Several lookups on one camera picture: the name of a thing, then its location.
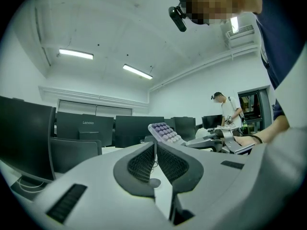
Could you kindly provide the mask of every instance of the hand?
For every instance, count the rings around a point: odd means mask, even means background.
[[[251,136],[243,136],[243,137],[238,137],[234,136],[235,141],[240,144],[242,147],[255,144],[258,145],[260,144],[259,140],[257,138],[251,137]]]

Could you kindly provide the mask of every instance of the white t-shirt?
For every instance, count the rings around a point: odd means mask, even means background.
[[[223,116],[225,118],[225,120],[227,120],[227,116],[233,116],[236,112],[237,108],[240,108],[240,104],[236,101],[236,99],[234,97],[230,97],[230,101],[228,99],[228,97],[226,97],[226,102],[222,104],[222,111],[223,111]],[[240,115],[237,116],[234,120],[232,125],[238,126],[238,127],[242,127],[242,122],[241,122],[241,118]]]

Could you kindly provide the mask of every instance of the white wall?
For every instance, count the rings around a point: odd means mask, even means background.
[[[211,100],[215,92],[238,99],[238,92],[266,86],[272,87],[261,58],[250,53],[210,66],[151,92],[149,115],[165,118],[190,116],[200,124],[204,115],[222,114],[221,105]],[[271,105],[275,103],[272,92],[269,100]]]
[[[84,71],[84,68],[77,66],[53,65],[42,86],[148,103],[146,89],[136,88],[133,83],[123,83],[118,79],[103,78],[103,73],[90,68]]]
[[[25,53],[12,27],[0,43],[0,95],[36,104],[42,102],[38,85],[45,81]]]

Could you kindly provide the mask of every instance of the mesh panel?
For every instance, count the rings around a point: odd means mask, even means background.
[[[148,183],[153,165],[154,146],[131,159],[128,162],[128,171],[136,179],[140,180],[141,182]]]
[[[171,184],[189,169],[186,161],[162,147],[157,150],[157,155],[159,166]]]

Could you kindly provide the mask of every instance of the lenovo logo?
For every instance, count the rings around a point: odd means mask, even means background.
[[[83,124],[84,124],[84,125],[93,125],[94,122],[85,122],[85,121],[83,121]]]

